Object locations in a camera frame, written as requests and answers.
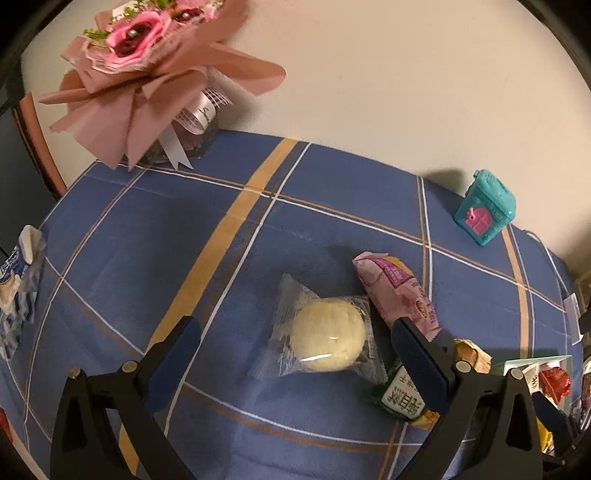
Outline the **red heart snack bag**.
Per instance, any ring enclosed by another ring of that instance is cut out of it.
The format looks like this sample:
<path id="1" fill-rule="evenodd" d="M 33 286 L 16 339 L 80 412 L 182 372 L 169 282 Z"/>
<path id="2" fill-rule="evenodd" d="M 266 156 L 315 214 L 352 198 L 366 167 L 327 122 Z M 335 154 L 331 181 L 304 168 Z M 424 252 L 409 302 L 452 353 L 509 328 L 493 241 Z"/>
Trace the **red heart snack bag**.
<path id="1" fill-rule="evenodd" d="M 541 371 L 538 378 L 542 393 L 556 405 L 570 394 L 571 380 L 566 370 L 552 367 Z"/>

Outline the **tan bread packet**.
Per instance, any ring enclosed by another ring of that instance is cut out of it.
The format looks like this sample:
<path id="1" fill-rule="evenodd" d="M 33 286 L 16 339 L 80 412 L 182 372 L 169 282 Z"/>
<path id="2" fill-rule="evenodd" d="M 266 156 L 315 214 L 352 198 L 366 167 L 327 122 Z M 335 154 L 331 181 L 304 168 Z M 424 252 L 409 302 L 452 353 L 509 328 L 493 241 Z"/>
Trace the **tan bread packet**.
<path id="1" fill-rule="evenodd" d="M 488 374 L 492 367 L 492 356 L 468 339 L 454 340 L 455 361 L 465 361 L 478 373 Z"/>

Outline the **small green white packet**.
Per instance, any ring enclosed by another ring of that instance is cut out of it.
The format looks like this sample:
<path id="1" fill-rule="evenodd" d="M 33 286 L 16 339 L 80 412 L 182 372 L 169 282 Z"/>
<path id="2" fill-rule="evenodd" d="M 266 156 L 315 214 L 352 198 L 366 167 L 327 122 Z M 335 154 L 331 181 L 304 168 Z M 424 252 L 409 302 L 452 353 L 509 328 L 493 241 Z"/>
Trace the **small green white packet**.
<path id="1" fill-rule="evenodd" d="M 432 430 L 440 418 L 438 413 L 427 407 L 410 374 L 400 362 L 390 369 L 386 383 L 370 391 L 370 402 L 413 427 L 426 431 Z"/>

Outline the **pink purple snack packet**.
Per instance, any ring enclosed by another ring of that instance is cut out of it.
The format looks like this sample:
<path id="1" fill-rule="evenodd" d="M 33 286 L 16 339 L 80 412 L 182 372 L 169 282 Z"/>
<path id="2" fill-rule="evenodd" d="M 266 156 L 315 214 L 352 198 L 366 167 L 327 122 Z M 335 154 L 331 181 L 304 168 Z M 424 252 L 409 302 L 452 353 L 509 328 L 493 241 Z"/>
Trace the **pink purple snack packet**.
<path id="1" fill-rule="evenodd" d="M 441 331 L 431 300 L 413 271 L 387 253 L 363 252 L 353 258 L 363 288 L 390 329 L 401 318 L 410 319 L 432 341 Z"/>

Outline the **white round bun packet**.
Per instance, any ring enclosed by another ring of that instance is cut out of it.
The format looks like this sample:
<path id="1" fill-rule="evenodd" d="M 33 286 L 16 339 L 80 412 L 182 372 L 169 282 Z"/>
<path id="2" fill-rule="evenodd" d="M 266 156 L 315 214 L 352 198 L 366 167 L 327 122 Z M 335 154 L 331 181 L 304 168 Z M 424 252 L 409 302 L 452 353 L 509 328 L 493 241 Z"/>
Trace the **white round bun packet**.
<path id="1" fill-rule="evenodd" d="M 284 274 L 269 339 L 249 374 L 258 379 L 297 373 L 353 371 L 373 384 L 387 380 L 366 296 L 322 298 Z"/>

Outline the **green rimmed white tray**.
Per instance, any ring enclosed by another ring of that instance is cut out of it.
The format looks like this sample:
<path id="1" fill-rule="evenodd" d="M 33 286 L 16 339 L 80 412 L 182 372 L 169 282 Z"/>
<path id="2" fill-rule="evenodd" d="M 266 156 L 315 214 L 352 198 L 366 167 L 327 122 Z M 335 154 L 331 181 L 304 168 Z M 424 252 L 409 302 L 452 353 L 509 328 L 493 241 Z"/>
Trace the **green rimmed white tray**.
<path id="1" fill-rule="evenodd" d="M 493 374 L 507 374 L 513 369 L 523 373 L 531 394 L 542 393 L 555 407 L 569 414 L 573 392 L 571 355 L 508 360 L 494 364 Z"/>

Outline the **blue white crumpled wrapper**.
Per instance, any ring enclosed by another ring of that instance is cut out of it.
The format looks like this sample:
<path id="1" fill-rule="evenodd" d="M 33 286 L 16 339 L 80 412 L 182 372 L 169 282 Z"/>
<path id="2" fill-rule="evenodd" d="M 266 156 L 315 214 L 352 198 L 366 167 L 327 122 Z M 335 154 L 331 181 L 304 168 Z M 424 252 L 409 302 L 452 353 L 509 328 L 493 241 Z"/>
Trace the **blue white crumpled wrapper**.
<path id="1" fill-rule="evenodd" d="M 1 265 L 1 358 L 10 360 L 21 344 L 26 323 L 33 323 L 46 255 L 43 233 L 26 225 Z"/>

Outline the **blue plaid tablecloth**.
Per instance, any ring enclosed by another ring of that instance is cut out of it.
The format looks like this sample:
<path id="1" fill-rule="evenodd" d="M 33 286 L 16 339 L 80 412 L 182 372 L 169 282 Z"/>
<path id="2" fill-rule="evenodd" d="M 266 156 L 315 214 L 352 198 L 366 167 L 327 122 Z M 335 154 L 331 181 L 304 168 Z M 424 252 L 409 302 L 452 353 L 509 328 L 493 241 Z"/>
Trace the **blue plaid tablecloth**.
<path id="1" fill-rule="evenodd" d="M 358 295 L 356 255 L 401 259 L 443 330 L 495 363 L 583 351 L 559 281 L 518 228 L 477 245 L 460 197 L 405 171 L 304 142 L 225 131 L 191 170 L 94 163 L 42 224 L 35 320 L 1 367 L 1 404 L 42 469 L 70 369 L 109 373 L 146 351 L 190 272 L 204 340 L 158 423 L 200 479 L 391 479 L 425 432 L 367 400 L 351 371 L 256 379 L 283 274 L 322 297 Z"/>

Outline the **teal toy house box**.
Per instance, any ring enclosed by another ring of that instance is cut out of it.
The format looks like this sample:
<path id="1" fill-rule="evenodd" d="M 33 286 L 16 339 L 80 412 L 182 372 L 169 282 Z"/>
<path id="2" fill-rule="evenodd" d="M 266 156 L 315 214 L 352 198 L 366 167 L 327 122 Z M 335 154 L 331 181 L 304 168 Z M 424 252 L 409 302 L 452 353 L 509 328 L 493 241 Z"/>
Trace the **teal toy house box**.
<path id="1" fill-rule="evenodd" d="M 477 170 L 473 178 L 453 218 L 478 245 L 485 246 L 514 220 L 516 199 L 486 169 Z"/>

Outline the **pink flower bouquet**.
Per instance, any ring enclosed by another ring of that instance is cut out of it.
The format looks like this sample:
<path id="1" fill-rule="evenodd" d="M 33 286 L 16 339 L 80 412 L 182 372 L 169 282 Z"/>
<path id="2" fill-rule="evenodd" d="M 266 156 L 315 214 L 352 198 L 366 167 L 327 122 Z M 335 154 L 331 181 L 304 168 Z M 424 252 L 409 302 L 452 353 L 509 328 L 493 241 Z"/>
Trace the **pink flower bouquet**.
<path id="1" fill-rule="evenodd" d="M 248 15 L 245 1 L 127 1 L 98 13 L 63 52 L 71 68 L 59 89 L 39 100 L 67 107 L 51 132 L 71 134 L 111 168 L 134 166 L 212 70 L 252 95 L 273 91 L 282 66 L 224 43 Z"/>

